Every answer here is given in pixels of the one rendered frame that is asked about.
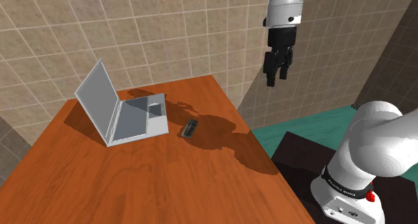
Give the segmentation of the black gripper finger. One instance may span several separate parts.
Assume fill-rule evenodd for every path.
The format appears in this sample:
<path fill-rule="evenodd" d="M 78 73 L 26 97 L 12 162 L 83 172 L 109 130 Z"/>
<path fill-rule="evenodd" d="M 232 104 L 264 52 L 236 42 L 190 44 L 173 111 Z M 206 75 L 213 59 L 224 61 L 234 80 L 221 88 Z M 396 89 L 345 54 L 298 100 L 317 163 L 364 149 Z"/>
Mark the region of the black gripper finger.
<path fill-rule="evenodd" d="M 292 61 L 293 61 L 293 48 L 287 48 L 286 52 L 283 55 L 283 59 L 280 65 L 279 78 L 281 80 L 287 79 L 287 73 L 288 73 L 289 67 L 292 64 Z"/>
<path fill-rule="evenodd" d="M 265 52 L 263 73 L 266 74 L 267 86 L 275 86 L 275 77 L 280 66 L 279 57 L 276 52 Z"/>

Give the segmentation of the dark robot stand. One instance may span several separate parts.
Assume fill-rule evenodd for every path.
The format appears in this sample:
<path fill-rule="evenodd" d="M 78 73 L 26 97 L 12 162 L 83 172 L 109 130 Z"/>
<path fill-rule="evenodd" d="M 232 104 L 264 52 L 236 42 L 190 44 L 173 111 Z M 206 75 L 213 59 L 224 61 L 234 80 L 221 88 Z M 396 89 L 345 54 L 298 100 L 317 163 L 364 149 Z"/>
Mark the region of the dark robot stand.
<path fill-rule="evenodd" d="M 272 156 L 316 224 L 341 224 L 325 216 L 311 194 L 310 184 L 335 154 L 333 149 L 287 132 Z M 385 224 L 418 224 L 418 200 L 415 183 L 400 176 L 377 177 L 374 191 L 380 197 Z"/>

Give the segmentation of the black remote control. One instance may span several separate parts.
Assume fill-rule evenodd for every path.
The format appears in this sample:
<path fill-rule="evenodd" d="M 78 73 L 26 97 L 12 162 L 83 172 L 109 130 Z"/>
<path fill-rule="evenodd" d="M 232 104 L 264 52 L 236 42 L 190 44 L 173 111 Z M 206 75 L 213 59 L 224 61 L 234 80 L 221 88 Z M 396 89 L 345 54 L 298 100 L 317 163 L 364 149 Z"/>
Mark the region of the black remote control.
<path fill-rule="evenodd" d="M 197 127 L 198 121 L 195 119 L 190 119 L 186 126 L 184 127 L 183 132 L 181 133 L 182 137 L 191 138 Z"/>

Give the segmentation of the open silver laptop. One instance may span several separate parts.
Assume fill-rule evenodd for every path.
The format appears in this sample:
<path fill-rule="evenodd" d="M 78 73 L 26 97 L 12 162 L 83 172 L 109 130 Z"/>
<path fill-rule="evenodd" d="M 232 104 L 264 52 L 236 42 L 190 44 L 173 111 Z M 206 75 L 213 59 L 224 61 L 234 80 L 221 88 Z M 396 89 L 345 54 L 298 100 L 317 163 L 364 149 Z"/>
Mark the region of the open silver laptop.
<path fill-rule="evenodd" d="M 165 95 L 120 100 L 102 60 L 96 63 L 74 95 L 106 147 L 169 132 Z"/>

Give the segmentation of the brown wooden table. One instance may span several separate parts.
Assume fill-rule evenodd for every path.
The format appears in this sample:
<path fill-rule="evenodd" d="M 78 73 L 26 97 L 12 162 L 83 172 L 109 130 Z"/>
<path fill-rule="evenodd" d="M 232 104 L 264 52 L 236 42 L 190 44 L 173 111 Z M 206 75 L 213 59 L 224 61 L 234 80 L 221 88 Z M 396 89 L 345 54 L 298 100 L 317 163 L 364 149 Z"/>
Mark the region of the brown wooden table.
<path fill-rule="evenodd" d="M 213 76 L 119 96 L 157 93 L 169 132 L 110 148 L 67 101 L 0 186 L 0 224 L 315 224 Z"/>

